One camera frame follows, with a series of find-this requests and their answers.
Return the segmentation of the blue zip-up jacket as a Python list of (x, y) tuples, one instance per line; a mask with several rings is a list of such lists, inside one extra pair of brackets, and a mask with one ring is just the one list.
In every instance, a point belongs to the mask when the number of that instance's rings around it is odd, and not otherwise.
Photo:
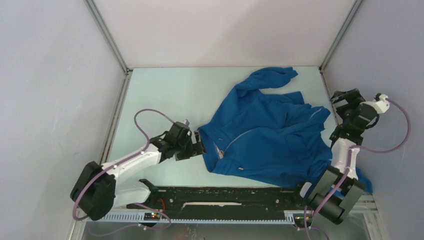
[(333, 158), (322, 138), (330, 111), (305, 103), (299, 91), (263, 93), (297, 75), (292, 67), (265, 67), (234, 85), (198, 128), (209, 172), (288, 189), (318, 181)]

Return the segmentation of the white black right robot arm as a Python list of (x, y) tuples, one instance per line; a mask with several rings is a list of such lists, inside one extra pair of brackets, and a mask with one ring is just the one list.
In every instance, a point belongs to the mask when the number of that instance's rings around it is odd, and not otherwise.
[(335, 91), (330, 101), (338, 104), (336, 114), (342, 122), (332, 134), (332, 160), (314, 183), (305, 182), (291, 194), (297, 209), (309, 206), (315, 213), (338, 225), (344, 221), (365, 191), (356, 171), (356, 157), (363, 142), (362, 134), (373, 128), (389, 107), (388, 96), (378, 93), (367, 101), (358, 89)]

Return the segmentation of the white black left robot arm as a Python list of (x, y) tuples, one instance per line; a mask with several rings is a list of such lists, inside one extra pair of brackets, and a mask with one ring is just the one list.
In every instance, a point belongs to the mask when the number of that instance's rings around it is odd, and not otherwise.
[(146, 179), (137, 180), (135, 175), (167, 159), (187, 160), (204, 153), (199, 131), (192, 131), (187, 121), (176, 121), (168, 131), (127, 156), (104, 164), (87, 163), (70, 192), (73, 208), (81, 209), (93, 221), (130, 204), (153, 208), (158, 202), (155, 186)]

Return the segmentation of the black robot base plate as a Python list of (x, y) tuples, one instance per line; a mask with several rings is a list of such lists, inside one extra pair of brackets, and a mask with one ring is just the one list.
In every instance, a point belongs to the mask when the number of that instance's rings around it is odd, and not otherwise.
[(299, 222), (304, 216), (302, 200), (286, 188), (155, 186), (146, 179), (140, 182), (151, 191), (144, 205), (163, 210), (169, 218), (254, 216), (275, 220), (293, 214), (294, 222)]

